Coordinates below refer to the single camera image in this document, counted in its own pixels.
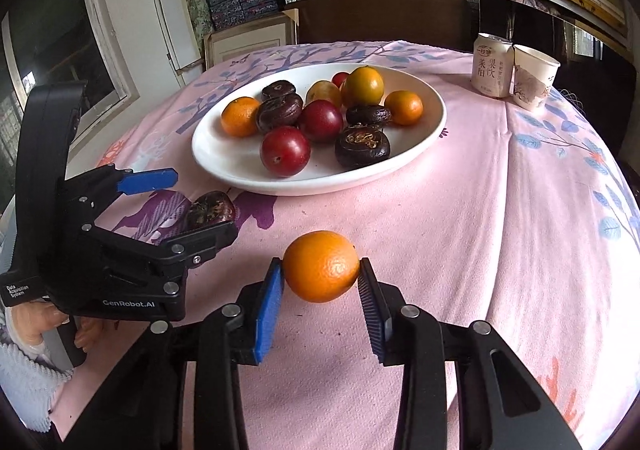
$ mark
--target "tangerine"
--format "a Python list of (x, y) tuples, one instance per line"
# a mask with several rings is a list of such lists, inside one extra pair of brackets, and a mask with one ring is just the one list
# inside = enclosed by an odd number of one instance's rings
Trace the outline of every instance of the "tangerine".
[(358, 67), (344, 80), (340, 91), (346, 107), (378, 104), (385, 94), (385, 83), (375, 68)]
[(342, 106), (342, 96), (340, 89), (331, 81), (316, 81), (306, 93), (305, 104), (309, 104), (317, 99), (331, 101), (334, 107), (340, 109)]
[(333, 231), (312, 231), (294, 240), (282, 257), (284, 278), (302, 300), (329, 302), (347, 292), (358, 277), (356, 248)]
[(239, 97), (229, 103), (220, 116), (223, 130), (233, 137), (248, 137), (258, 131), (255, 114), (260, 101), (253, 97)]
[(385, 106), (391, 111), (391, 119), (396, 125), (413, 125), (424, 111), (420, 96), (408, 90), (396, 90), (386, 96)]

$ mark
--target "framed picture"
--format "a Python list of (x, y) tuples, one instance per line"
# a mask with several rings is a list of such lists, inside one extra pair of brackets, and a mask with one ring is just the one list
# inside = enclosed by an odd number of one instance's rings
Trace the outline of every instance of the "framed picture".
[(204, 38), (207, 68), (243, 54), (298, 43), (297, 10), (247, 22)]

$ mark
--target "orange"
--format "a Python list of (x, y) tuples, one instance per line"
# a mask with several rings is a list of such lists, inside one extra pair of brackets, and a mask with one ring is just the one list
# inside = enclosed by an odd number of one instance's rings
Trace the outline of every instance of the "orange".
[(307, 302), (329, 302), (353, 285), (360, 270), (356, 249), (342, 235), (312, 231), (298, 237), (282, 257), (284, 278)]
[(342, 96), (340, 89), (331, 81), (316, 81), (308, 93), (306, 93), (305, 104), (309, 104), (316, 99), (325, 99), (331, 101), (338, 109), (342, 106)]
[(255, 113), (260, 101), (253, 97), (239, 97), (229, 103), (220, 116), (223, 130), (233, 137), (248, 137), (258, 131)]
[(396, 90), (386, 96), (385, 106), (391, 111), (391, 119), (397, 125), (417, 123), (424, 111), (420, 97), (408, 90)]
[(373, 67), (358, 67), (340, 88), (346, 107), (357, 104), (378, 104), (385, 94), (385, 83)]

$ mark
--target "pink tablecloth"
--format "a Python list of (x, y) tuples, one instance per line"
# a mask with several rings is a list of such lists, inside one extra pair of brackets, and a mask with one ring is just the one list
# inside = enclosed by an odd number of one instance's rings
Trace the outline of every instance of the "pink tablecloth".
[[(269, 72), (336, 61), (400, 68), (431, 83), (449, 113), (441, 139), (380, 181), (312, 197), (230, 189), (196, 165), (191, 135), (222, 96)], [(490, 321), (582, 446), (596, 449), (640, 386), (638, 207), (607, 147), (557, 91), (535, 117), (477, 94), (470, 71), (469, 54), (405, 42), (270, 49), (216, 66), (104, 159), (136, 171), (174, 167), (176, 187), (123, 197), (99, 224), (159, 242), (199, 195), (229, 192), (240, 234), (191, 273), (186, 322), (262, 279), (271, 257), (302, 233), (338, 231), (408, 302), (441, 321)], [(52, 414), (62, 434), (144, 327), (121, 324), (77, 370)], [(287, 290), (273, 349), (260, 367), (242, 367), (241, 383), (251, 448), (392, 447), (401, 368), (383, 368), (371, 354), (356, 289), (325, 305)], [(447, 385), (453, 400), (452, 375)]]

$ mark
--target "tablecloth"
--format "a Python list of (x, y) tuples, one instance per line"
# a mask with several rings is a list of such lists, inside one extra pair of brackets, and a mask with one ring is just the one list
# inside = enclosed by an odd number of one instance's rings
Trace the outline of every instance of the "tablecloth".
[[(191, 135), (223, 96), (263, 75), (324, 62), (384, 65), (427, 81), (447, 105), (440, 139), (379, 181), (308, 197), (228, 188), (196, 165)], [(217, 65), (102, 160), (135, 171), (173, 167), (176, 186), (121, 197), (97, 224), (160, 242), (199, 195), (229, 193), (238, 240), (191, 271), (184, 322), (235, 300), (299, 235), (337, 231), (407, 302), (441, 321), (491, 322), (583, 448), (596, 449), (640, 388), (640, 213), (601, 138), (556, 89), (543, 115), (533, 115), (476, 93), (471, 62), (469, 54), (407, 42), (341, 42)], [(121, 322), (76, 370), (52, 413), (62, 435), (144, 328)], [(448, 371), (449, 447), (457, 448)], [(392, 447), (401, 368), (384, 368), (371, 353), (356, 289), (324, 305), (286, 290), (270, 354), (260, 367), (241, 367), (240, 378), (251, 448)]]

